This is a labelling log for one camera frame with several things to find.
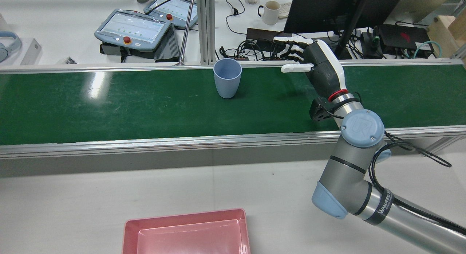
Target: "plastic tray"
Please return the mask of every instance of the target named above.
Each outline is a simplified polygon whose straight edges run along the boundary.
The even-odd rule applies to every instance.
[[[123,254],[250,254],[244,209],[126,222]]]

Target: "blue plastic cup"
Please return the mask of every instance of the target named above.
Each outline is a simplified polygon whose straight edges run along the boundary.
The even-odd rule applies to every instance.
[[[234,59],[224,58],[213,65],[213,76],[218,94],[223,98],[232,98],[240,85],[243,68]]]

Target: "keyboard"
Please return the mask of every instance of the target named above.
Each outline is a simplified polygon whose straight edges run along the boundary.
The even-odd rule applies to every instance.
[[[278,18],[287,18],[290,12],[291,2],[282,3],[280,5],[280,11],[278,11]]]

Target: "display screen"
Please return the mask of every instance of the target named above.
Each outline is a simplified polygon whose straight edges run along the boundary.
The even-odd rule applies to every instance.
[[[150,8],[154,8],[157,5],[165,2],[167,0],[156,0]],[[173,17],[179,18],[181,20],[186,20],[188,18],[189,2],[185,0],[171,0],[168,3],[164,3],[161,7],[156,9],[162,13],[170,13]],[[191,20],[198,14],[198,7],[193,5],[193,12],[191,13]]]
[[[102,28],[102,31],[153,43],[162,27],[163,23],[155,20],[140,19],[133,15],[117,12]]]

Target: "blue joint cap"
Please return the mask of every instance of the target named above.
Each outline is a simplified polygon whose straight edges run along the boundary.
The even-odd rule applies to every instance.
[[[321,211],[337,219],[344,219],[348,214],[348,211],[320,182],[317,183],[316,190],[312,195],[312,202]]]
[[[360,109],[345,116],[340,130],[349,144],[358,148],[368,148],[382,140],[385,127],[376,113]]]
[[[382,151],[380,153],[380,155],[378,156],[377,160],[376,160],[376,164],[384,161],[385,159],[388,159],[389,157],[391,157],[391,150],[390,149]]]

